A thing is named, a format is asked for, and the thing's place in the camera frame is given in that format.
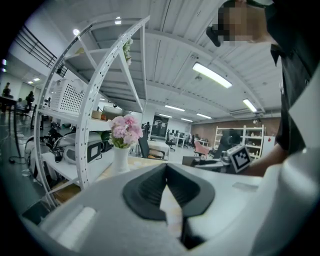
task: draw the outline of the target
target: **brick wall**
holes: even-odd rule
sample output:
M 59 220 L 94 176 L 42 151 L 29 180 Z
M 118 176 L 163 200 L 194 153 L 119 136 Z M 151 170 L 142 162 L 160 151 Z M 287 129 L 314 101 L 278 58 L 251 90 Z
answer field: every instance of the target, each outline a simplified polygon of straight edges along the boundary
M 214 145 L 216 137 L 217 126 L 219 128 L 243 128 L 247 127 L 261 127 L 265 126 L 266 136 L 276 136 L 279 128 L 280 118 L 261 118 L 261 123 L 253 124 L 253 120 L 239 120 L 239 121 L 228 121 L 228 122 L 215 122 L 206 124 L 193 124 L 191 126 L 191 134 L 199 134 L 201 138 L 208 139 L 210 146 Z

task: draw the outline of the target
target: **white vase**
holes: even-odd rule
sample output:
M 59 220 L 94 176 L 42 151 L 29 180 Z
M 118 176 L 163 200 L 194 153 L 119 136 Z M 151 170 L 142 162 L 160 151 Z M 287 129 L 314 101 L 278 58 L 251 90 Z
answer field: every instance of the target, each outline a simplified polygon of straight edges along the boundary
M 114 174 L 121 174 L 125 172 L 129 172 L 129 164 L 128 164 L 128 155 L 130 151 L 129 148 L 119 148 L 114 146 L 114 157 L 112 163 L 112 171 Z

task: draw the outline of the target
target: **ceiling light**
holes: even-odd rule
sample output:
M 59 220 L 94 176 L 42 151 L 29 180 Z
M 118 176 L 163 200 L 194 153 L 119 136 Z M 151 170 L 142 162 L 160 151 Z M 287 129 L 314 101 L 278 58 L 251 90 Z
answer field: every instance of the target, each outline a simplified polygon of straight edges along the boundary
M 247 98 L 243 100 L 243 103 L 246 104 L 246 106 L 252 111 L 252 112 L 257 112 L 257 109 L 255 108 L 255 106 L 251 103 L 250 100 L 248 100 Z
M 76 28 L 72 32 L 75 36 L 79 35 L 80 33 L 79 29 L 76 29 Z
M 188 122 L 193 122 L 193 121 L 191 121 L 191 120 L 184 119 L 184 118 L 181 118 L 181 120 L 188 121 Z
M 208 118 L 208 119 L 212 119 L 212 117 L 204 115 L 204 114 L 196 114 L 197 116 L 203 117 L 203 118 Z
M 166 117 L 166 118 L 172 118 L 172 116 L 170 115 L 166 115 L 166 114 L 159 114 L 160 116 Z
M 225 88 L 230 88 L 232 86 L 232 84 L 230 82 L 228 82 L 226 79 L 224 79 L 222 76 L 220 76 L 219 74 L 213 72 L 212 70 L 210 70 L 209 68 L 201 65 L 200 63 L 196 62 L 193 65 L 193 70 L 207 76 L 208 78 L 211 78 L 212 80 L 216 81 L 217 83 L 219 83 L 220 85 L 224 86 Z
M 174 106 L 168 106 L 168 105 L 165 105 L 166 108 L 169 108 L 169 109 L 174 109 L 174 110 L 179 110 L 179 111 L 185 111 L 184 109 L 181 109 L 181 108 L 178 108 L 178 107 L 174 107 Z

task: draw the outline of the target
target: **railing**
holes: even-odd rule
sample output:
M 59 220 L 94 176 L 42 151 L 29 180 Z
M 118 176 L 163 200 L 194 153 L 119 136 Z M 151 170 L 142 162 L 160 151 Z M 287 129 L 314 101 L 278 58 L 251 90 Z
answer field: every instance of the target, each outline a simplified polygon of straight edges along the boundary
M 57 57 L 47 47 L 45 47 L 25 25 L 22 26 L 14 40 L 30 55 L 42 62 L 49 69 L 51 69 L 55 64 Z M 64 77 L 67 70 L 68 69 L 61 64 L 55 72 L 59 76 Z

